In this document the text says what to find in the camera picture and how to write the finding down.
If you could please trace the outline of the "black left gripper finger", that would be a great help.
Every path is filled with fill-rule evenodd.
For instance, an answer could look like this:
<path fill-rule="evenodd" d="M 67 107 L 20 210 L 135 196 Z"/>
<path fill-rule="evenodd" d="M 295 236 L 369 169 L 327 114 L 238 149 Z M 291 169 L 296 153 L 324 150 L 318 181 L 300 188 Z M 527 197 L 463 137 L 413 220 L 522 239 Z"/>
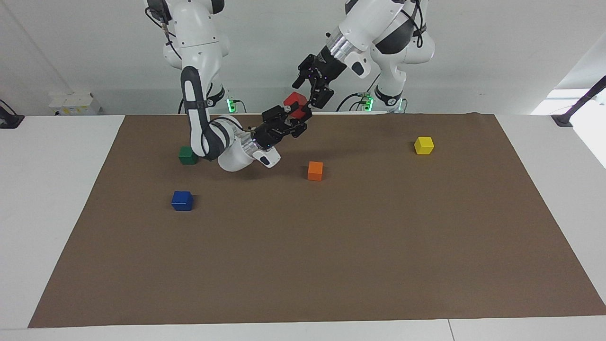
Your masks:
<path fill-rule="evenodd" d="M 314 55 L 309 54 L 297 67 L 297 78 L 292 84 L 292 88 L 299 89 L 306 80 L 309 80 L 313 71 Z"/>
<path fill-rule="evenodd" d="M 310 91 L 310 98 L 307 102 L 309 108 L 322 109 L 333 97 L 333 90 L 329 83 L 314 83 Z"/>

